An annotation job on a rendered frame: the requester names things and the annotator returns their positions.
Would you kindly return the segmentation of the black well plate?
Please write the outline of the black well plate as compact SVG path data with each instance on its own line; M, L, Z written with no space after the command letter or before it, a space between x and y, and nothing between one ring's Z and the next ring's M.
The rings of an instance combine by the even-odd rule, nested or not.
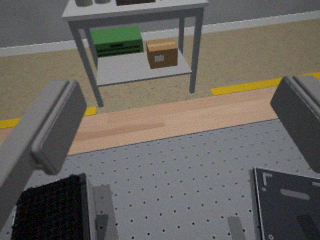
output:
M84 240L80 177L23 191L11 240Z

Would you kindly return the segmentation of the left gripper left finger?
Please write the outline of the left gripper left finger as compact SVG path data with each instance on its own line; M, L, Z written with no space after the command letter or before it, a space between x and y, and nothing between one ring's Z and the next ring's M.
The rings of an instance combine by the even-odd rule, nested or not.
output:
M77 80L50 80L1 144L0 232L33 171L61 171L86 109Z

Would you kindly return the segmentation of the grey perforated metal plate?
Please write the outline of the grey perforated metal plate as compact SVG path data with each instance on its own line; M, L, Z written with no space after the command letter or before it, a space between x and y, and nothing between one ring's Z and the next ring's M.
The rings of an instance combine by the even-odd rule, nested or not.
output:
M94 189L99 240L261 240L253 168L320 178L279 118L67 155Z

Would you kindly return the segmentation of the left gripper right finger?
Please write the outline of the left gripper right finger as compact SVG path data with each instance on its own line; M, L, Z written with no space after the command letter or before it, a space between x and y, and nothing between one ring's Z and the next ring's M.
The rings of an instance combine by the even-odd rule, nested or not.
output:
M320 81L284 76L270 105L310 168L320 173Z

